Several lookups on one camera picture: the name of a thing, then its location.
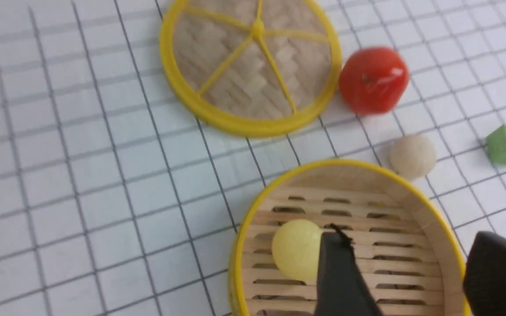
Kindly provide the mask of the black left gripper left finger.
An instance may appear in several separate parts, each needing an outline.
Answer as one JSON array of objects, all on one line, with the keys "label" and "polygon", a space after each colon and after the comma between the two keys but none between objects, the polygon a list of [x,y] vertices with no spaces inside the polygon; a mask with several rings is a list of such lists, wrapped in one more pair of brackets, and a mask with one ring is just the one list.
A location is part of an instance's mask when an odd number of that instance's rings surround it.
[{"label": "black left gripper left finger", "polygon": [[357,265],[353,240],[335,224],[321,236],[315,316],[381,316]]}]

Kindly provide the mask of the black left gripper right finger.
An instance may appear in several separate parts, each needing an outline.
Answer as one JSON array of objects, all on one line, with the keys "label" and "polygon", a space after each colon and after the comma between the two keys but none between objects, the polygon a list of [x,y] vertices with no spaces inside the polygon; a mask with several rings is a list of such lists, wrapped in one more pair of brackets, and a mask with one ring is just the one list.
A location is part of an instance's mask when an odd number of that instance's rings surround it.
[{"label": "black left gripper right finger", "polygon": [[463,280],[474,316],[506,316],[506,238],[494,232],[476,234]]}]

